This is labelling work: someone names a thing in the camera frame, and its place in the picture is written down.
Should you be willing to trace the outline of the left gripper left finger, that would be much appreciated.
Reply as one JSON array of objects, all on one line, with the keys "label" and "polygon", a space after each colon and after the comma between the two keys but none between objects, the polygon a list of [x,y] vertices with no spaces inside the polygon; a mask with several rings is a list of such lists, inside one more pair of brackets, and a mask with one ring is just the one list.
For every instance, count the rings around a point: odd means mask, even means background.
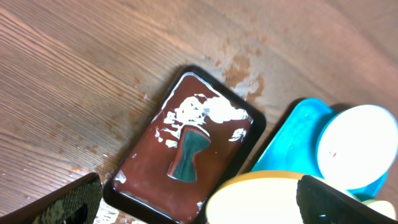
[{"label": "left gripper left finger", "polygon": [[103,194],[96,172],[1,217],[1,223],[91,224],[96,218]]}]

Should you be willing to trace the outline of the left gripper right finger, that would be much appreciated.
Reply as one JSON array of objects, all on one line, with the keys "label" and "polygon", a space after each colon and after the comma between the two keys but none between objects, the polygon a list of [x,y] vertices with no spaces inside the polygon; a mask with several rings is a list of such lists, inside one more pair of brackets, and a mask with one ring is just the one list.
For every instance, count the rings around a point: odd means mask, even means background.
[{"label": "left gripper right finger", "polygon": [[310,175],[298,181],[296,201],[304,224],[397,224]]}]

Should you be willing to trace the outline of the yellow-green plate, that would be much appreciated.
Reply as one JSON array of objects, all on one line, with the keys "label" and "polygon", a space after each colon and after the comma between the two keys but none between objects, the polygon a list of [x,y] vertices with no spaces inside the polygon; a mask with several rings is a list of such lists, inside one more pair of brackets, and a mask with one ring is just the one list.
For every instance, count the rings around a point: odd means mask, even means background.
[{"label": "yellow-green plate", "polygon": [[209,199],[208,223],[303,223],[296,195],[304,175],[258,171],[234,177]]},{"label": "yellow-green plate", "polygon": [[385,200],[374,200],[374,199],[369,199],[365,200],[362,202],[362,204],[368,206],[369,208],[393,219],[396,220],[396,210],[393,206],[388,201]]}]

